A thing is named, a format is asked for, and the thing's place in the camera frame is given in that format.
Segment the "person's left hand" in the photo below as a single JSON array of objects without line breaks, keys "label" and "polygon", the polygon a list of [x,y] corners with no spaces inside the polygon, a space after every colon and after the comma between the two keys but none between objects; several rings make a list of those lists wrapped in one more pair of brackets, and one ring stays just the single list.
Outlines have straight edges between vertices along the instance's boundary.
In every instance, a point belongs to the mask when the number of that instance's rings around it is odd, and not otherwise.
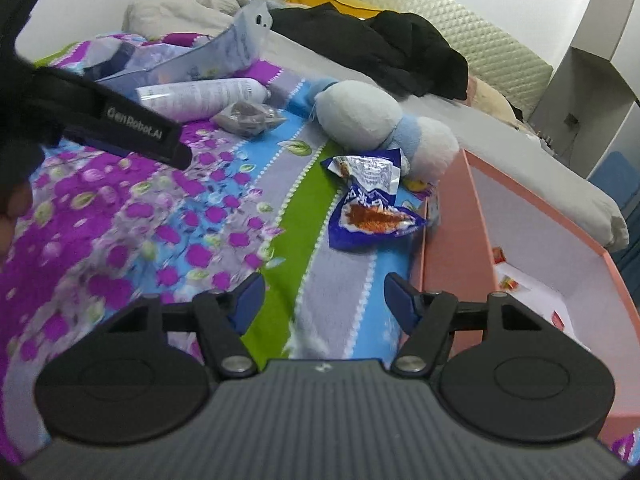
[{"label": "person's left hand", "polygon": [[32,206],[32,186],[28,181],[5,186],[1,189],[0,210],[0,256],[4,261],[8,255],[15,235],[15,226],[19,218],[27,214]]}]

